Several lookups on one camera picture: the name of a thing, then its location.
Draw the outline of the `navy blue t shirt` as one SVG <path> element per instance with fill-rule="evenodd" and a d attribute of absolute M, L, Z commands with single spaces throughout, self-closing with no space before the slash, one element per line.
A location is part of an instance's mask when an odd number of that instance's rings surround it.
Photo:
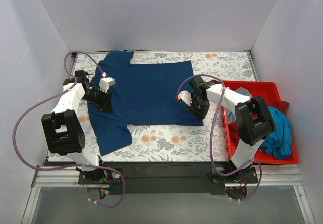
<path fill-rule="evenodd" d="M 107 155 L 132 143 L 128 124 L 202 126 L 203 121 L 175 101 L 180 84 L 193 76 L 191 61 L 159 64 L 132 64 L 133 52 L 112 51 L 98 64 L 93 77 L 97 85 L 101 71 L 115 79 L 112 113 L 104 113 L 88 104 L 91 125 L 101 155 Z"/>

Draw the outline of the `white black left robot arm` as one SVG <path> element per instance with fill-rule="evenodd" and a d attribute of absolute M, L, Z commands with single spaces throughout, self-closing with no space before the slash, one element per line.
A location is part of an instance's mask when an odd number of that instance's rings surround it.
<path fill-rule="evenodd" d="M 109 88 L 114 84 L 114 78 L 103 73 L 98 86 L 92 86 L 89 73 L 78 70 L 74 77 L 63 82 L 65 94 L 52 112 L 41 118 L 49 151 L 71 159 L 83 177 L 97 184 L 104 183 L 109 172 L 102 168 L 104 162 L 101 157 L 87 146 L 77 109 L 81 101 L 86 101 L 100 112 L 111 113 L 112 94 Z"/>

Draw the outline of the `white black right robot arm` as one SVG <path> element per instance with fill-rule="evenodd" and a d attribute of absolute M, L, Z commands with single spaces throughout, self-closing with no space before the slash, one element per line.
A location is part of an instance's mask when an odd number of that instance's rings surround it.
<path fill-rule="evenodd" d="M 229 177 L 240 182 L 247 176 L 260 145 L 275 130 L 275 124 L 265 99 L 261 96 L 242 95 L 225 86 L 223 80 L 212 77 L 206 82 L 203 74 L 187 78 L 193 92 L 178 89 L 176 100 L 187 105 L 186 110 L 203 120 L 210 102 L 217 104 L 216 110 L 224 107 L 235 115 L 240 137 L 237 149 L 222 172 L 213 166 L 217 177 Z"/>

